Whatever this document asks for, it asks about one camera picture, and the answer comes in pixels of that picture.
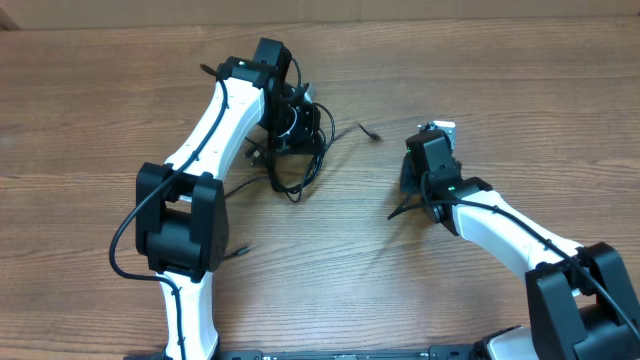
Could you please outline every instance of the wire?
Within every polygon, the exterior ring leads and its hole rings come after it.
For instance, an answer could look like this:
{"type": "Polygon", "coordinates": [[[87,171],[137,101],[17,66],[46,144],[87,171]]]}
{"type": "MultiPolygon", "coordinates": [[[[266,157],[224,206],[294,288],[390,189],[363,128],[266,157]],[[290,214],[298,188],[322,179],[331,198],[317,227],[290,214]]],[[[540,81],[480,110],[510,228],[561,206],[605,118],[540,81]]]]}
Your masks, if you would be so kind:
{"type": "Polygon", "coordinates": [[[358,124],[358,127],[359,127],[362,131],[364,131],[364,133],[365,133],[365,134],[367,134],[367,136],[368,136],[368,137],[370,137],[370,138],[371,138],[371,140],[374,140],[374,141],[382,140],[382,138],[380,137],[380,135],[378,135],[378,134],[376,134],[376,133],[374,133],[374,132],[368,132],[368,131],[367,131],[367,129],[365,129],[365,128],[364,128],[364,126],[362,126],[360,123],[356,123],[356,124],[358,124]]]}
{"type": "MultiPolygon", "coordinates": [[[[365,129],[364,126],[362,126],[362,124],[356,123],[356,126],[359,127],[371,140],[373,140],[373,141],[382,140],[382,137],[380,135],[374,133],[373,131],[369,131],[369,130],[365,129]]],[[[354,128],[355,128],[355,126],[350,126],[350,127],[346,128],[340,135],[336,136],[336,138],[333,141],[340,140],[343,136],[345,136],[348,133],[350,133],[351,130],[353,130],[354,128]]]]}
{"type": "Polygon", "coordinates": [[[242,188],[244,188],[245,186],[253,184],[254,182],[259,181],[259,180],[269,180],[269,177],[268,176],[256,176],[256,177],[254,177],[252,179],[249,179],[249,180],[243,182],[242,184],[238,185],[238,187],[236,187],[235,189],[233,189],[233,190],[229,191],[228,193],[226,193],[224,195],[224,198],[228,199],[228,198],[232,197],[233,195],[235,195],[235,193],[237,193],[238,191],[242,190],[242,188]]]}
{"type": "Polygon", "coordinates": [[[398,207],[393,210],[393,212],[391,213],[391,215],[387,216],[387,220],[391,220],[394,217],[396,217],[396,215],[401,214],[402,213],[402,209],[404,208],[405,205],[407,205],[407,203],[409,202],[409,200],[411,200],[411,197],[416,193],[416,190],[418,190],[418,184],[416,184],[413,189],[407,193],[407,196],[404,198],[404,200],[402,200],[402,202],[400,203],[400,205],[398,205],[398,207]]]}
{"type": "Polygon", "coordinates": [[[262,150],[266,150],[266,148],[264,146],[262,146],[262,144],[260,144],[257,141],[251,140],[248,136],[245,136],[244,139],[246,141],[248,141],[250,144],[252,144],[256,149],[262,149],[262,150]]]}
{"type": "MultiPolygon", "coordinates": [[[[422,188],[423,194],[424,194],[424,178],[425,178],[424,175],[425,174],[426,172],[423,174],[422,181],[421,181],[422,182],[421,188],[422,188]]],[[[466,206],[473,206],[473,207],[485,209],[485,210],[500,214],[506,217],[507,219],[513,221],[514,223],[516,223],[518,226],[523,228],[526,232],[531,234],[531,236],[533,236],[538,242],[540,242],[547,248],[551,249],[551,251],[553,251],[556,255],[560,256],[562,259],[568,262],[571,266],[573,266],[580,273],[580,275],[582,275],[587,280],[587,282],[595,289],[595,292],[598,294],[598,296],[604,299],[609,304],[609,306],[611,306],[620,315],[624,323],[629,327],[629,330],[631,331],[631,334],[633,335],[633,337],[638,341],[638,343],[640,343],[640,332],[638,332],[638,329],[635,327],[635,325],[633,325],[633,322],[631,321],[629,316],[627,316],[627,314],[622,310],[622,308],[620,308],[620,305],[618,305],[618,303],[611,297],[611,295],[609,295],[609,293],[602,287],[602,285],[600,285],[600,283],[589,272],[587,272],[587,270],[585,270],[574,258],[572,258],[567,253],[565,253],[560,248],[558,248],[555,244],[553,244],[553,242],[550,239],[546,239],[544,236],[540,235],[538,232],[533,230],[531,226],[527,225],[527,223],[522,221],[517,216],[513,215],[508,211],[500,209],[498,206],[491,206],[491,205],[474,202],[474,201],[466,201],[466,200],[429,201],[426,198],[425,198],[425,201],[427,201],[426,204],[409,205],[403,208],[402,210],[398,211],[395,215],[394,214],[392,214],[393,216],[389,215],[388,219],[390,220],[409,210],[424,209],[424,208],[432,207],[434,205],[450,205],[450,206],[466,205],[466,206]]]]}
{"type": "Polygon", "coordinates": [[[269,175],[269,179],[271,179],[271,187],[276,192],[284,193],[287,196],[287,198],[289,198],[289,200],[293,203],[298,203],[302,200],[303,189],[309,184],[311,184],[311,182],[313,182],[315,178],[318,176],[320,169],[322,169],[324,156],[326,155],[327,151],[329,151],[329,148],[333,144],[333,141],[335,139],[335,134],[336,134],[336,123],[331,112],[324,105],[319,103],[312,103],[312,106],[314,106],[315,108],[322,109],[327,114],[327,116],[329,116],[329,120],[331,122],[331,137],[327,142],[327,137],[324,131],[322,129],[318,129],[318,131],[314,136],[314,139],[315,139],[314,141],[319,142],[319,146],[318,146],[319,150],[317,150],[312,155],[311,160],[309,161],[309,164],[307,165],[307,168],[305,169],[302,175],[302,179],[300,180],[300,183],[291,187],[287,187],[284,184],[282,184],[282,182],[278,178],[278,175],[276,174],[276,171],[275,171],[276,157],[277,157],[276,152],[272,149],[268,149],[266,154],[264,154],[267,173],[269,175]]]}
{"type": "Polygon", "coordinates": [[[223,261],[227,261],[227,260],[231,260],[233,258],[237,258],[239,256],[245,255],[247,254],[249,251],[251,251],[251,247],[249,247],[249,245],[245,245],[227,255],[224,256],[224,258],[222,259],[223,261]]]}
{"type": "Polygon", "coordinates": [[[291,61],[296,66],[296,72],[298,73],[298,85],[293,89],[293,94],[289,97],[282,98],[282,102],[286,103],[294,103],[298,100],[299,97],[304,95],[304,87],[302,86],[302,73],[300,71],[300,64],[298,64],[298,60],[296,58],[291,57],[291,61]]]}
{"type": "MultiPolygon", "coordinates": [[[[200,68],[210,75],[217,76],[217,73],[215,72],[215,70],[211,69],[207,65],[201,64],[200,68]]],[[[160,183],[158,187],[156,187],[146,198],[144,198],[138,205],[136,205],[136,207],[133,208],[133,210],[131,210],[129,215],[127,215],[124,221],[122,221],[122,224],[120,224],[120,226],[118,227],[118,230],[116,230],[115,234],[113,235],[113,239],[111,239],[111,245],[109,246],[109,264],[111,264],[111,268],[116,274],[122,276],[125,279],[131,279],[131,280],[159,281],[164,284],[167,284],[171,288],[171,294],[176,298],[178,345],[180,345],[180,354],[182,355],[182,360],[187,359],[187,354],[186,354],[186,349],[184,345],[184,336],[182,333],[182,309],[180,306],[180,289],[178,289],[178,287],[173,281],[161,276],[138,275],[138,274],[131,274],[131,273],[125,272],[116,263],[116,248],[118,246],[118,241],[122,237],[122,234],[127,229],[129,224],[131,224],[133,219],[135,219],[136,215],[138,215],[138,213],[151,201],[151,199],[160,195],[160,193],[164,189],[169,187],[171,184],[173,184],[176,178],[180,176],[180,174],[182,174],[194,161],[198,160],[198,155],[200,154],[202,149],[205,147],[207,142],[211,139],[211,136],[213,136],[213,133],[218,128],[218,125],[220,125],[220,121],[222,120],[225,110],[227,109],[228,94],[227,94],[227,87],[224,84],[224,81],[220,81],[219,83],[223,93],[222,106],[220,108],[220,112],[218,113],[218,117],[216,118],[213,125],[211,126],[211,129],[209,129],[209,132],[207,132],[207,134],[204,136],[204,138],[202,139],[202,142],[200,142],[200,145],[198,145],[198,147],[191,153],[191,156],[189,156],[187,161],[185,161],[185,163],[182,166],[180,166],[176,171],[174,171],[171,176],[169,176],[166,180],[160,183]]]]}

